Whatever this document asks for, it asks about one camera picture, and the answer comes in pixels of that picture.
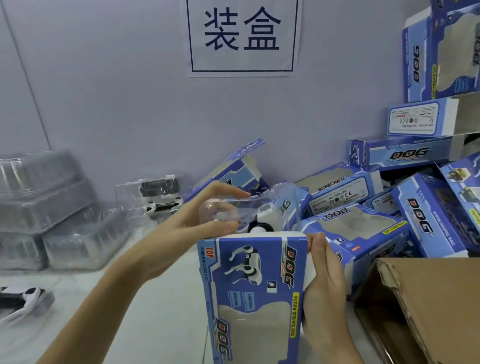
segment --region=person's left hand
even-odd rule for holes
[[[219,181],[210,183],[177,213],[130,248],[119,260],[126,259],[133,263],[138,268],[142,280],[147,281],[165,272],[197,240],[236,232],[239,226],[237,221],[210,221],[200,224],[198,214],[200,206],[209,198],[218,195],[248,198],[250,193]]]

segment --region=yellow label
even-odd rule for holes
[[[475,219],[475,222],[477,223],[477,226],[480,226],[480,215],[477,210],[474,208],[470,209],[470,215]]]
[[[432,66],[432,100],[437,98],[437,65]]]
[[[401,228],[403,225],[405,225],[407,222],[405,220],[396,223],[394,226],[389,227],[387,230],[384,230],[383,233],[385,235],[390,234],[392,231],[397,230],[398,228]]]
[[[299,319],[299,301],[300,293],[294,292],[292,297],[292,317],[290,320],[290,338],[294,339],[297,336],[297,322]]]

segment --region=black border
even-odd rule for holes
[[[192,36],[190,34],[190,12],[188,8],[188,0],[187,1],[187,20],[188,20],[188,40],[190,45],[190,64],[192,65],[192,72],[293,72],[293,62],[295,60],[295,42],[297,40],[297,19],[298,19],[298,11],[299,11],[299,0],[297,0],[297,5],[295,7],[295,29],[293,31],[293,50],[292,50],[292,67],[289,70],[245,70],[245,71],[236,71],[236,70],[224,70],[224,71],[212,71],[212,70],[193,70],[193,54],[192,54]]]

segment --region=brown cardboard box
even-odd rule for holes
[[[480,363],[480,258],[382,258],[355,311],[384,363]]]

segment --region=cardboard flap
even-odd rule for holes
[[[384,258],[377,269],[429,361],[479,362],[479,258]]]

